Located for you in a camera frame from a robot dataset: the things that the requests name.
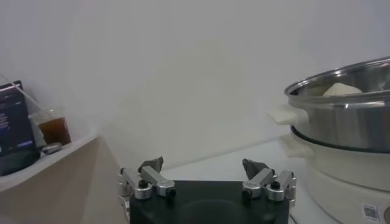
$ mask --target silver metal bracket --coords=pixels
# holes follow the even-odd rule
[[[141,169],[141,177],[156,187],[157,195],[171,198],[176,195],[175,182],[167,180],[150,166]]]
[[[266,187],[267,197],[271,201],[283,201],[286,197],[290,208],[296,202],[297,178],[291,171],[282,171],[279,176]]]
[[[260,197],[262,188],[272,181],[273,176],[272,169],[264,168],[251,180],[243,182],[243,197],[246,199]]]
[[[129,191],[127,187],[131,187],[134,193],[134,197],[136,199],[146,200],[152,196],[152,185],[149,184],[147,181],[143,180],[132,169],[121,169],[119,173],[119,178],[121,179],[121,191],[123,191],[122,193],[126,194],[127,191]]]

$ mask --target barcode label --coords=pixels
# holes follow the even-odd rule
[[[374,205],[362,205],[361,212],[363,213],[363,217],[366,220],[370,220],[371,223],[380,223],[378,207]]]

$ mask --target pot handle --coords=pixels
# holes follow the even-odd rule
[[[309,116],[305,110],[287,104],[268,112],[268,115],[279,125],[299,125],[309,122]]]
[[[280,137],[284,147],[283,151],[287,157],[311,158],[314,156],[314,151],[308,145],[299,142],[293,134]]]

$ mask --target white shelf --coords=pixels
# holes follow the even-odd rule
[[[5,191],[7,189],[10,189],[12,187],[15,187],[26,180],[32,178],[36,174],[42,172],[46,168],[52,166],[56,162],[60,161],[61,159],[67,157],[68,155],[72,154],[73,152],[79,150],[82,148],[85,144],[91,142],[92,140],[97,138],[97,133],[95,131],[90,132],[87,136],[78,139],[66,146],[64,146],[64,149],[61,151],[41,157],[37,162],[35,162],[33,165],[20,170],[16,173],[0,177],[0,192]]]

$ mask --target white table surface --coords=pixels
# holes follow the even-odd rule
[[[292,215],[298,224],[336,224],[310,197],[305,187],[306,165],[303,159],[287,158],[278,140],[249,147],[195,163],[162,170],[170,180],[247,180],[242,165],[244,158],[266,163],[277,172],[291,170],[297,175],[297,203]]]

